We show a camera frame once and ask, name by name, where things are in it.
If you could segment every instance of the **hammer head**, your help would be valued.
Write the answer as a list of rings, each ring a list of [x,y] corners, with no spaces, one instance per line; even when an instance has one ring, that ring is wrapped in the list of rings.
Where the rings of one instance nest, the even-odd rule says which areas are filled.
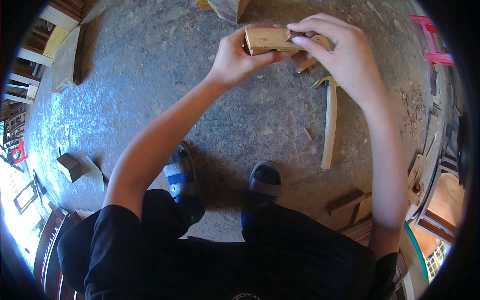
[[[326,76],[326,77],[318,80],[317,82],[315,82],[312,87],[313,87],[313,88],[317,88],[317,87],[319,87],[319,86],[322,84],[322,82],[324,82],[324,81],[325,81],[325,83],[326,83],[327,85],[338,86],[338,83],[336,83],[335,79],[333,79],[333,76]]]

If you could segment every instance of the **left hand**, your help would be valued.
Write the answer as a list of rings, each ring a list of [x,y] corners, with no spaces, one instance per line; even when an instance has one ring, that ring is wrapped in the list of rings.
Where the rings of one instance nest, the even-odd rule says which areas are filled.
[[[270,51],[250,56],[242,49],[244,43],[246,43],[245,27],[221,39],[215,62],[205,79],[230,89],[245,81],[256,70],[282,61],[291,55],[287,52]]]

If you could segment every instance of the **forearm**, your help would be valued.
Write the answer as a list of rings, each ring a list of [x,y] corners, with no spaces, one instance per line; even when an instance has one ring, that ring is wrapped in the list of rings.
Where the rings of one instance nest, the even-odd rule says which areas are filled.
[[[125,206],[140,218],[143,194],[148,186],[183,137],[225,91],[225,87],[206,78],[138,133],[113,169],[104,206]]]
[[[407,172],[403,158],[403,146],[396,117],[388,104],[386,92],[374,96],[368,107],[362,110],[367,119],[373,158],[372,214],[373,230],[370,245],[391,247],[383,237],[400,235],[407,213]],[[382,252],[396,252],[397,245]]]

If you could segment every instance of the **foot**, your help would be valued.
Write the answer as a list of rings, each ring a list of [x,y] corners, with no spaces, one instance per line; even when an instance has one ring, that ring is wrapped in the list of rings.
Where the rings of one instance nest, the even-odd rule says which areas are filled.
[[[178,145],[167,164],[163,167],[163,173],[168,180],[170,194],[173,198],[177,199],[184,196],[198,196],[201,198],[192,157],[184,143]]]
[[[243,211],[252,213],[260,207],[275,203],[282,188],[282,176],[276,164],[262,161],[250,174]]]

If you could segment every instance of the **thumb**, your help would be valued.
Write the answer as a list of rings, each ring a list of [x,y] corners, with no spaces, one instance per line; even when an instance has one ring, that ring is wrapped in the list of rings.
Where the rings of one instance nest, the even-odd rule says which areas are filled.
[[[288,52],[270,51],[267,53],[251,56],[250,58],[257,68],[263,68],[269,64],[289,58],[291,55],[292,54]]]
[[[302,46],[307,52],[311,53],[322,65],[330,59],[332,55],[327,49],[318,45],[311,39],[304,36],[296,36],[292,39],[295,45]]]

